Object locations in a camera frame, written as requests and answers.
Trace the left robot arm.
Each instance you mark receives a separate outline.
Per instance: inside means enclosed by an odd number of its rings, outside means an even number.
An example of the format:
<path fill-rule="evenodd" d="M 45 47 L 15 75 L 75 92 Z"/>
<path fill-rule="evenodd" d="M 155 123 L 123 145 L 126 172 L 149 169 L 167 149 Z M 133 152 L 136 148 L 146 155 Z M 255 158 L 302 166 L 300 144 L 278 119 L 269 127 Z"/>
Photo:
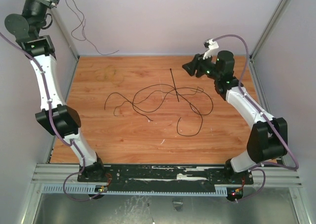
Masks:
<path fill-rule="evenodd" d="M 78 112 L 69 107 L 57 82 L 55 47 L 49 35 L 40 35 L 48 23 L 48 9 L 60 0 L 25 0 L 21 14 L 6 16 L 4 24 L 15 37 L 11 45 L 30 61 L 40 92 L 40 112 L 37 122 L 51 135 L 75 153 L 79 160 L 78 181 L 99 182 L 105 179 L 106 169 L 101 158 L 89 146 L 81 131 Z"/>

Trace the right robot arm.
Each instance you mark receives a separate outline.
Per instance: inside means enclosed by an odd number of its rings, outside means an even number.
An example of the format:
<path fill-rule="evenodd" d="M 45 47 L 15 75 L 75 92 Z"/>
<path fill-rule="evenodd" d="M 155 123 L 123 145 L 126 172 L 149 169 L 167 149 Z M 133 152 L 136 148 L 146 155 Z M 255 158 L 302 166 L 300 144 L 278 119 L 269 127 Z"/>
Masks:
<path fill-rule="evenodd" d="M 225 162 L 224 178 L 236 183 L 246 175 L 249 168 L 287 154 L 283 142 L 287 142 L 287 122 L 264 111 L 247 93 L 234 76 L 235 59 L 232 52 L 222 50 L 216 62 L 211 57 L 196 54 L 183 69 L 200 78 L 203 75 L 214 80 L 216 92 L 244 118 L 251 132 L 246 150 Z"/>

